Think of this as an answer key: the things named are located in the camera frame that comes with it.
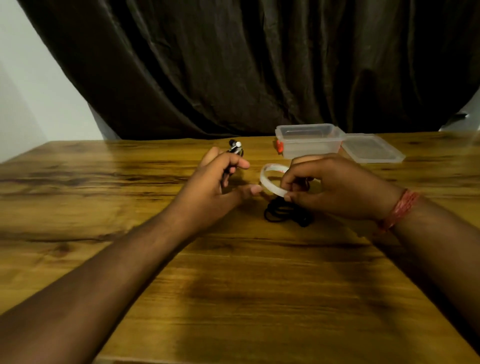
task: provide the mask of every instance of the forearm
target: forearm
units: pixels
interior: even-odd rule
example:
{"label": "forearm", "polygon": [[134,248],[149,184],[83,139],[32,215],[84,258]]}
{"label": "forearm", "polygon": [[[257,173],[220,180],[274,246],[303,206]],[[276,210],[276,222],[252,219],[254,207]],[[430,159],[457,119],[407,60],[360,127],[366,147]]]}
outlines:
{"label": "forearm", "polygon": [[480,231],[421,198],[393,232],[480,334]]}
{"label": "forearm", "polygon": [[157,215],[0,317],[8,363],[84,363],[182,237]]}

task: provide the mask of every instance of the red thread bracelet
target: red thread bracelet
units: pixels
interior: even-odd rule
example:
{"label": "red thread bracelet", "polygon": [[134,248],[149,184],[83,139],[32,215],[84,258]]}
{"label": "red thread bracelet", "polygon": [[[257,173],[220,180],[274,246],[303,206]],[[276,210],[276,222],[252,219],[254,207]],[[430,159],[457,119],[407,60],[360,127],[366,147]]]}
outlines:
{"label": "red thread bracelet", "polygon": [[405,190],[388,216],[378,222],[380,231],[386,232],[398,223],[410,211],[419,197],[420,194]]}

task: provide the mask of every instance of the plastic container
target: plastic container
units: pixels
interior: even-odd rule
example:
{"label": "plastic container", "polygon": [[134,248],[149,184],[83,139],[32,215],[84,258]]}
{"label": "plastic container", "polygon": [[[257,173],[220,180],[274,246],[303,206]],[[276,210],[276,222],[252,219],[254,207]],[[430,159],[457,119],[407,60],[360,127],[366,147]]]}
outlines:
{"label": "plastic container", "polygon": [[400,163],[405,156],[375,134],[347,134],[342,148],[357,163]]}
{"label": "plastic container", "polygon": [[337,153],[345,133],[333,124],[280,125],[276,127],[278,151],[293,159],[310,154]]}

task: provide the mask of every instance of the fingernail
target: fingernail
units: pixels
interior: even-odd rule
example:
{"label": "fingernail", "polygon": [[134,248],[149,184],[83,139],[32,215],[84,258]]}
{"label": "fingernail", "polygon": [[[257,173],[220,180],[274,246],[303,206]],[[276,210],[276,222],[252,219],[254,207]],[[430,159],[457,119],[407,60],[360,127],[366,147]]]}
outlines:
{"label": "fingernail", "polygon": [[250,192],[254,196],[258,195],[262,190],[263,190],[263,187],[259,184],[254,184],[252,187],[250,187]]}

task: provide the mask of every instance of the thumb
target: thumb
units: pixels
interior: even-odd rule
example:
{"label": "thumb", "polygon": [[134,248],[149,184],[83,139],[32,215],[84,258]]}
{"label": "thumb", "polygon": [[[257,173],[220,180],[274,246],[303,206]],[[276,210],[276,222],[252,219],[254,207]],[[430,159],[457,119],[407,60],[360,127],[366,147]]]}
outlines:
{"label": "thumb", "polygon": [[308,192],[288,192],[283,196],[285,201],[293,202],[309,210],[322,210],[323,193],[310,194]]}
{"label": "thumb", "polygon": [[245,186],[237,187],[232,192],[221,195],[220,198],[223,200],[225,206],[231,210],[240,205],[243,201],[248,200],[253,196],[258,196],[262,189],[263,188],[258,184],[247,184]]}

